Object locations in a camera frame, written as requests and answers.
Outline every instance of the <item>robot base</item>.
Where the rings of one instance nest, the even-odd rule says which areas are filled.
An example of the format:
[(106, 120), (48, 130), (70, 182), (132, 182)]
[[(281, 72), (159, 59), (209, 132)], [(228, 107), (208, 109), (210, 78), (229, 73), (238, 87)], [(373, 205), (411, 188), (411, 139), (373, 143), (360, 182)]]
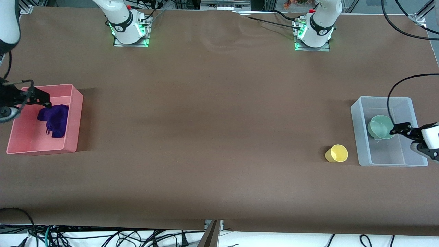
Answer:
[[(140, 18), (145, 18), (144, 13), (140, 13)], [(149, 46), (149, 37), (151, 36), (151, 27), (152, 27), (153, 17), (150, 16), (148, 19), (140, 22), (139, 24), (143, 27), (140, 27), (142, 32), (145, 32), (145, 35), (141, 37), (137, 42), (132, 44), (123, 44), (119, 40), (114, 37), (113, 46), (114, 47), (148, 47)]]
[[(291, 21), (293, 26), (299, 26), (295, 21)], [(294, 36), (294, 50), (296, 51), (330, 51), (329, 49), (329, 42), (326, 41), (326, 43), (319, 48), (313, 48), (305, 45), (305, 43), (298, 38), (299, 31), (297, 29), (293, 29), (293, 36)]]

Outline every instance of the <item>green bowl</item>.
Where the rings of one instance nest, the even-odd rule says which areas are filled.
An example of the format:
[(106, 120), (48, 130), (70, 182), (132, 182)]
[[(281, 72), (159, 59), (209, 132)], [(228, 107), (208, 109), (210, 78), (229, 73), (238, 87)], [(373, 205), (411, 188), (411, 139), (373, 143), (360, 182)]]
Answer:
[(393, 123), (388, 116), (377, 115), (372, 118), (367, 125), (367, 131), (374, 139), (390, 139), (393, 135), (390, 131), (393, 129)]

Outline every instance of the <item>translucent plastic container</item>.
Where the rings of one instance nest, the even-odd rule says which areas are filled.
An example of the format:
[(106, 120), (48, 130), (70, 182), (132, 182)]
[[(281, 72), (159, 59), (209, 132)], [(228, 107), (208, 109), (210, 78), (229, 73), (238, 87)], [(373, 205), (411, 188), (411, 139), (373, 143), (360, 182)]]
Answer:
[[(410, 149), (412, 141), (396, 135), (388, 140), (375, 140), (367, 131), (367, 124), (376, 115), (388, 116), (386, 97), (361, 96), (352, 106), (352, 122), (358, 161), (362, 166), (425, 167), (427, 159)], [(390, 113), (395, 123), (412, 123), (417, 127), (410, 98), (390, 98)]]
[(7, 154), (46, 155), (76, 152), (83, 95), (72, 85), (37, 87), (50, 94), (52, 105), (68, 105), (65, 136), (52, 138), (46, 134), (46, 122), (38, 121), (41, 105), (26, 105), (20, 116), (14, 119), (7, 145)]

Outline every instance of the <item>purple cloth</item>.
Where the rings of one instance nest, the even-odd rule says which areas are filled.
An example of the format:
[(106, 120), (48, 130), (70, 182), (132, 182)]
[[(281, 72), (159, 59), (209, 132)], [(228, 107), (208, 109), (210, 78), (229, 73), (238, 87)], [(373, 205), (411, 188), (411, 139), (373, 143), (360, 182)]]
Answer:
[(47, 121), (47, 134), (52, 132), (53, 138), (61, 138), (65, 135), (67, 126), (68, 106), (54, 105), (52, 108), (43, 108), (38, 113), (37, 119)]

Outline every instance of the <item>pink plastic container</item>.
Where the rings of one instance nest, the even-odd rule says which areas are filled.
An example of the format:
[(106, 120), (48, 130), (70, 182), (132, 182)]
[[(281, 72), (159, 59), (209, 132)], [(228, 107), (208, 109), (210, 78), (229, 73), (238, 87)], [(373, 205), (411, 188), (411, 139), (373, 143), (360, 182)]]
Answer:
[(67, 127), (63, 138), (46, 134), (46, 122), (38, 121), (41, 105), (26, 105), (20, 116), (14, 119), (7, 144), (7, 154), (46, 155), (76, 152), (83, 95), (72, 85), (37, 87), (50, 94), (52, 105), (68, 105)]

